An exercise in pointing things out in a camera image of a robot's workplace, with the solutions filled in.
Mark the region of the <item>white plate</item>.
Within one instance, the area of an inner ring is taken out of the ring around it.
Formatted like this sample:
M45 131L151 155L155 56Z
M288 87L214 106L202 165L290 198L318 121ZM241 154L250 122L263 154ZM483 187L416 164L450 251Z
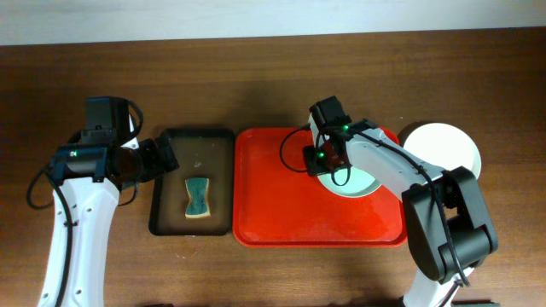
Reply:
M398 133L398 140L417 158L450 171L459 166L467 168L468 151L475 144L463 130L438 122L407 125Z

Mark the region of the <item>green yellow sponge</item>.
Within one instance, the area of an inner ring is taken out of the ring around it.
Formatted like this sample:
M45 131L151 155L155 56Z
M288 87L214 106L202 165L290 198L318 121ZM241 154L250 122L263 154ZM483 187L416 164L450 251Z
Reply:
M208 200L210 180L205 177L193 177L185 181L189 203L186 207L187 219L210 217L210 205Z

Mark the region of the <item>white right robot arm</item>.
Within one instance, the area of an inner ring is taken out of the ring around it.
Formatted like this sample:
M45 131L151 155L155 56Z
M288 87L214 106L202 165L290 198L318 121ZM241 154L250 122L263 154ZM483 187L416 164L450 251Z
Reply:
M314 141L305 148L310 175L353 168L401 200L417 271L399 306L450 306L468 276L499 247L497 231L474 174L416 158L367 119L312 113Z

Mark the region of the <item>light blue plate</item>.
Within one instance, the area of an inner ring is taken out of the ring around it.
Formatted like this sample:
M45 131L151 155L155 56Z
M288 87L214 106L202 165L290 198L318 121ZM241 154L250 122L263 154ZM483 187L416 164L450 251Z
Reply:
M476 178L479 178L482 170L482 159L480 152L475 144L473 144L468 151L467 168L474 174Z

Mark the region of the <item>dark brown tray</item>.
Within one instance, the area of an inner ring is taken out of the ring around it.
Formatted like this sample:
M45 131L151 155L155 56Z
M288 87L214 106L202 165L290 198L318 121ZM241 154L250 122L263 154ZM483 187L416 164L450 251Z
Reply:
M154 182L148 229L156 236L226 235L232 227L235 134L228 129L167 129L168 141L179 167ZM209 214L187 217L186 182L209 180Z

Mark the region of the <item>light green plate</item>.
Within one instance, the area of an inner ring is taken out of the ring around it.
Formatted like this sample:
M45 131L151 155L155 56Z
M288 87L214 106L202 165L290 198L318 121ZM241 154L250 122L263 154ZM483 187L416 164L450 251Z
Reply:
M337 170L333 175L330 173L319 175L319 182L328 191L341 197L360 198L372 194L380 186L380 182L365 171L352 167L348 176L347 169Z

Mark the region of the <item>red plastic tray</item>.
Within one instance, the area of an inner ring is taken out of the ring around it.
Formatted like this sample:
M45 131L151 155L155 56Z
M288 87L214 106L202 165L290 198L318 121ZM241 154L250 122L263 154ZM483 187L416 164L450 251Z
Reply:
M233 233L248 247L392 247L407 240L402 203L386 188L360 198L301 173L311 133L244 130L235 142Z

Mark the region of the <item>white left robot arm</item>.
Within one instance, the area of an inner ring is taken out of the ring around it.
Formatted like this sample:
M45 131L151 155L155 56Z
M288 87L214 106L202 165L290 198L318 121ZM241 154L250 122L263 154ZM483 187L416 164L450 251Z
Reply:
M58 148L46 171L55 222L41 306L102 306L108 236L123 189L178 168L164 136Z

